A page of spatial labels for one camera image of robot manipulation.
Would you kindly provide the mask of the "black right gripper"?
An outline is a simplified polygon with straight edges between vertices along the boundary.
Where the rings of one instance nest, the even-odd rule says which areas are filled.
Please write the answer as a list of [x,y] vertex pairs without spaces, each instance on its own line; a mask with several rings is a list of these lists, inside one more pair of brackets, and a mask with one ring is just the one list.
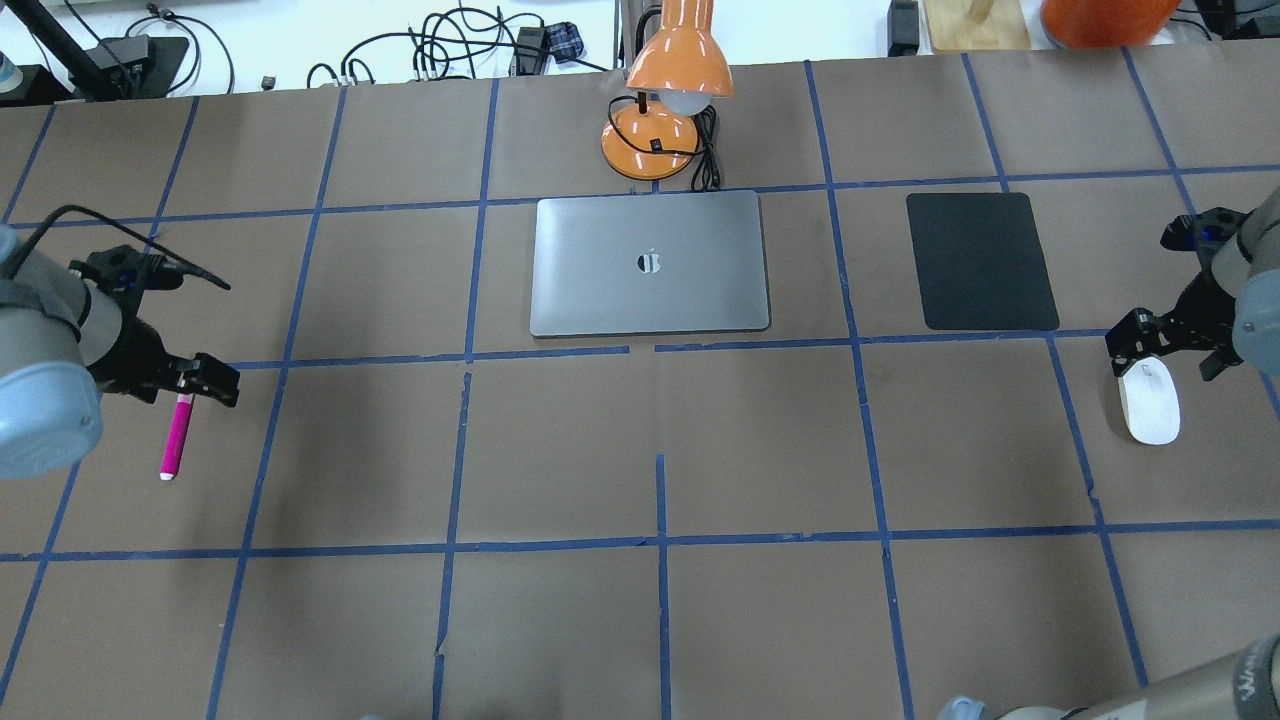
[[[1216,279],[1212,263],[1234,240],[1249,215],[1226,208],[1212,208],[1196,215],[1180,215],[1170,222],[1160,240],[1164,249],[1193,252],[1199,272],[1181,291],[1172,310],[1153,320],[1157,331],[1153,351],[1211,351],[1199,363],[1199,377],[1211,382],[1226,369],[1239,366],[1231,331],[1235,299]],[[1134,307],[1105,333],[1110,369],[1123,378],[1139,360],[1149,356],[1151,310]]]

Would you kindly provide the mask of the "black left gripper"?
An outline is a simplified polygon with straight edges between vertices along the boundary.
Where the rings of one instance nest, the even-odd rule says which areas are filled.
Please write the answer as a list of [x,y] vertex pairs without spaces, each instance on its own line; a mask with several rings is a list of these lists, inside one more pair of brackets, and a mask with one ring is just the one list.
[[188,275],[198,277],[195,265],[165,254],[146,254],[128,245],[92,252],[69,270],[106,299],[104,306],[120,313],[119,328],[105,354],[88,365],[100,391],[129,395],[152,404],[160,391],[210,398],[224,407],[239,402],[241,374],[210,354],[192,359],[169,354],[157,331],[140,318],[141,301],[148,291],[179,288]]

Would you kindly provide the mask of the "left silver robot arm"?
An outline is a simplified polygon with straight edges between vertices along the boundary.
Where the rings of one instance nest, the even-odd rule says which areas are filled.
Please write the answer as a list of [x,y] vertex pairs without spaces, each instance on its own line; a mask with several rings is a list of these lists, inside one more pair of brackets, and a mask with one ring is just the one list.
[[115,231],[125,225],[67,204],[27,236],[3,227],[1,474],[26,479],[83,460],[104,433],[101,397],[124,395],[152,404],[177,396],[159,477],[180,471],[197,397],[234,407],[241,374],[209,354],[180,357],[140,316],[148,291],[173,291],[193,277],[219,288],[223,278],[129,232],[129,242],[60,264],[38,243],[68,214]]

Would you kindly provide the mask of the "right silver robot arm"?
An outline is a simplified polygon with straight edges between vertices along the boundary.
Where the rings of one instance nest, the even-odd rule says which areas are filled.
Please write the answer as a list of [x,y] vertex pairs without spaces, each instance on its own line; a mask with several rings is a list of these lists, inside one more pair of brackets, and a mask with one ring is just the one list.
[[[1240,213],[1213,208],[1183,215],[1161,245],[1193,252],[1199,272],[1172,309],[1130,310],[1105,336],[1126,430],[1143,445],[1167,445],[1181,429],[1178,392],[1164,359],[1204,354],[1203,380],[1249,364],[1275,373],[1279,360],[1277,196]],[[1143,689],[1091,707],[1024,706],[1010,719],[1275,719],[1277,635]]]

